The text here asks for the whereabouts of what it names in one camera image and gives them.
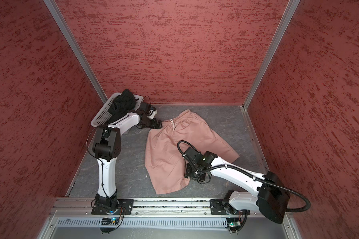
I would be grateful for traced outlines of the pink drawstring shorts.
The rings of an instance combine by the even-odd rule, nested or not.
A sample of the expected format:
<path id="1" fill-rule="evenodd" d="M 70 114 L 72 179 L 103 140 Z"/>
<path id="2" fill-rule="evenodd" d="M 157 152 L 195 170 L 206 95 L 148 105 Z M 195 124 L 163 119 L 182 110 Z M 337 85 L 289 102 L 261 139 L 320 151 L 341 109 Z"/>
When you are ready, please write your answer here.
<path id="1" fill-rule="evenodd" d="M 145 167 L 156 194 L 168 194 L 184 189 L 190 179 L 185 178 L 185 160 L 178 151 L 177 143 L 185 140 L 197 150 L 210 151 L 233 163 L 239 154 L 206 121 L 185 110 L 178 117 L 162 122 L 161 129 L 149 131 Z"/>

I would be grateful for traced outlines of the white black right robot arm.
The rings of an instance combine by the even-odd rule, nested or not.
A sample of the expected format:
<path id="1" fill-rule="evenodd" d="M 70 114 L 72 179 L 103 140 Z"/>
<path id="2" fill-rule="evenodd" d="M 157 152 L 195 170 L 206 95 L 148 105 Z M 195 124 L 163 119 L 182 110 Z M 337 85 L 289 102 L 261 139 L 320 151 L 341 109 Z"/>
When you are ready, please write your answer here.
<path id="1" fill-rule="evenodd" d="M 226 208 L 229 211 L 260 212 L 274 223 L 283 223 L 290 193 L 284 189 L 284 184 L 276 174 L 270 171 L 267 174 L 255 173 L 243 169 L 209 151 L 205 154 L 188 152 L 182 156 L 188 162 L 193 176 L 199 177 L 205 170 L 206 173 L 225 179 L 251 194 L 245 197 L 238 191 L 227 193 Z"/>

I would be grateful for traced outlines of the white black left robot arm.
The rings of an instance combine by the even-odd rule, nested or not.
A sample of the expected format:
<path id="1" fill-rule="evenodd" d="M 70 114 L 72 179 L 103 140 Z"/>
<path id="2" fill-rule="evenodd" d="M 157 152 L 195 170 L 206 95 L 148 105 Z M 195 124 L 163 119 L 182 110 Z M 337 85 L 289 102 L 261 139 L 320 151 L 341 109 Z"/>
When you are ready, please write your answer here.
<path id="1" fill-rule="evenodd" d="M 92 203 L 93 215 L 114 215 L 124 213 L 117 198 L 116 162 L 122 150 L 121 136 L 138 125 L 141 128 L 161 129 L 162 121 L 156 119 L 155 108 L 127 113 L 119 120 L 97 126 L 92 151 L 99 167 L 99 187 Z"/>

